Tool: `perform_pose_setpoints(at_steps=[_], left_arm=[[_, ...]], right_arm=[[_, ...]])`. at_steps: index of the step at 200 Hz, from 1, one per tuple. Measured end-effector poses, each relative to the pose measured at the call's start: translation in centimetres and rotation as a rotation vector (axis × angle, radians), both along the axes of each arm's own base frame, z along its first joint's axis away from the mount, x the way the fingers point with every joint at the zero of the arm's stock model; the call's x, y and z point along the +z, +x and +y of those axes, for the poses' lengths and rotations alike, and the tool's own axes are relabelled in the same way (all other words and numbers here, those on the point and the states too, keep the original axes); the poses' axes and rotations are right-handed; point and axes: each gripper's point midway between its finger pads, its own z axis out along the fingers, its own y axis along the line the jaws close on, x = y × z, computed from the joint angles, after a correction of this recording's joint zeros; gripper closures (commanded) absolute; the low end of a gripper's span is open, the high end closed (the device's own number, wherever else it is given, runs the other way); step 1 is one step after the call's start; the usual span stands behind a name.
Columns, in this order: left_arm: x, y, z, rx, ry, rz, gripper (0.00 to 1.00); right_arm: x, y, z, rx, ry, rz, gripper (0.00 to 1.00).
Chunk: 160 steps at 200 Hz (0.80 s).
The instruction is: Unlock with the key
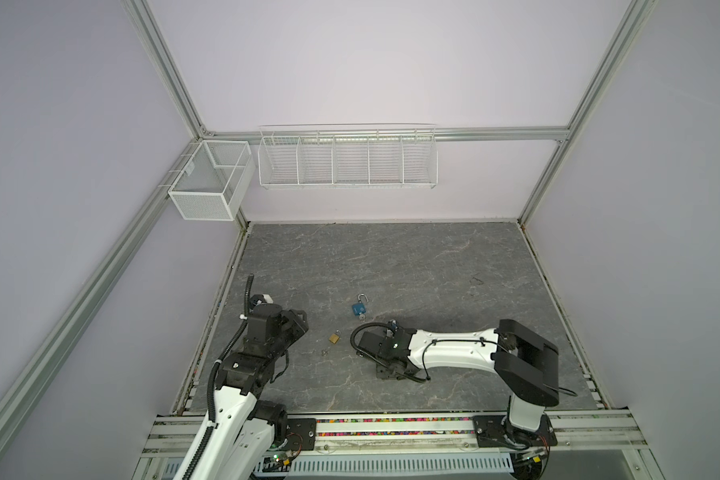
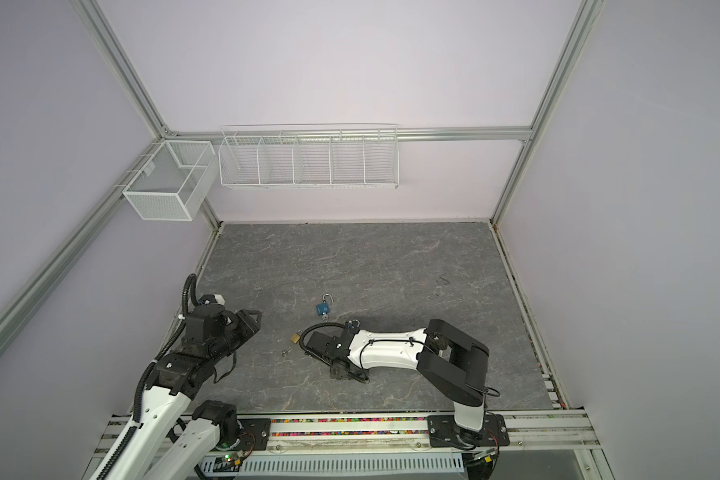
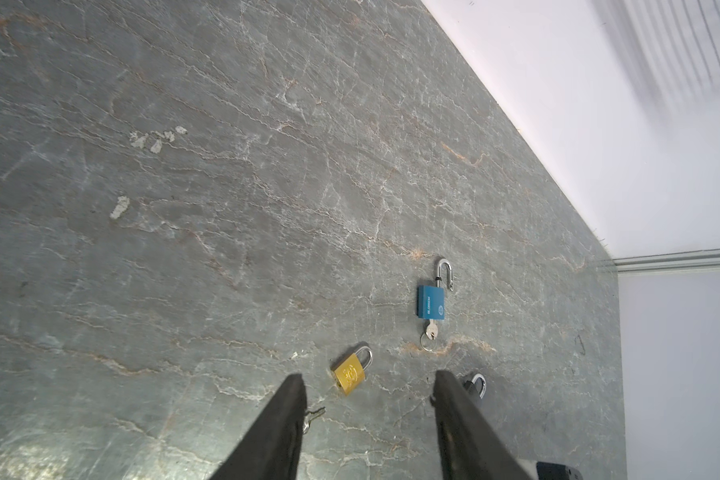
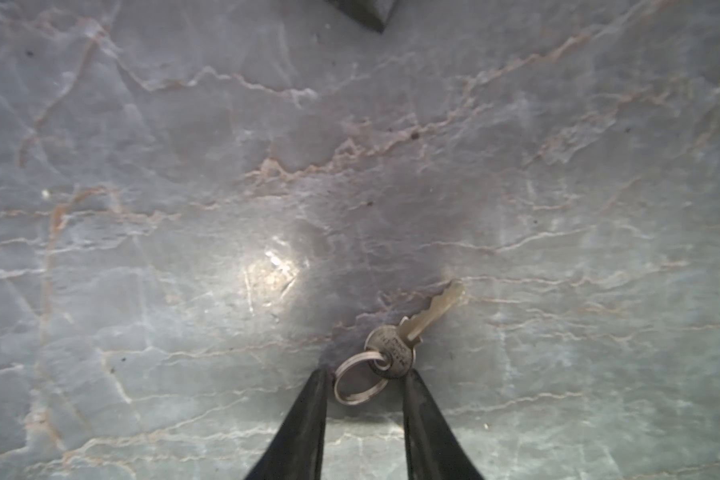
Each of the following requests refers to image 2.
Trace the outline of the blue padlock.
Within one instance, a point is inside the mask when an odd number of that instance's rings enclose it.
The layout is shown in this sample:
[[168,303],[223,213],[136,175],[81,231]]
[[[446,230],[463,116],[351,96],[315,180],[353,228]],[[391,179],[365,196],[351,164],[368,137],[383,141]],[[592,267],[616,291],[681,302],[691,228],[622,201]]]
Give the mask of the blue padlock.
[[324,320],[329,319],[331,314],[331,304],[333,302],[334,299],[330,293],[324,294],[322,296],[322,301],[315,306],[317,315]]

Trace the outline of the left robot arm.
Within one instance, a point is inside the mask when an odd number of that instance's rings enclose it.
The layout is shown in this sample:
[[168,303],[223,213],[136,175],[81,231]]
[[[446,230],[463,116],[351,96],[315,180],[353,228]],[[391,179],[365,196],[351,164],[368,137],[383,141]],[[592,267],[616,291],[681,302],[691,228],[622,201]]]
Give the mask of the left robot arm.
[[203,478],[201,463],[215,448],[236,448],[245,431],[234,405],[208,400],[182,419],[217,365],[261,329],[258,310],[228,310],[222,296],[196,293],[187,276],[178,329],[141,374],[130,419],[92,473],[94,479]]

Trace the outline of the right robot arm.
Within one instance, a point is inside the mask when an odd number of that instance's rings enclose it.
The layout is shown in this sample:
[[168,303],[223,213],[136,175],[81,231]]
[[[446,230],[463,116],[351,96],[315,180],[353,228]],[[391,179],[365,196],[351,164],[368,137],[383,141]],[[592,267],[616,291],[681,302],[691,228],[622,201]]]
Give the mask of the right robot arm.
[[419,373],[453,403],[452,415],[428,417],[430,444],[436,448],[471,451],[509,444],[502,421],[486,410],[486,399],[500,394],[485,384],[488,347],[444,320],[393,333],[364,330],[355,321],[325,322],[304,329],[297,345],[337,380],[367,383],[376,368]]

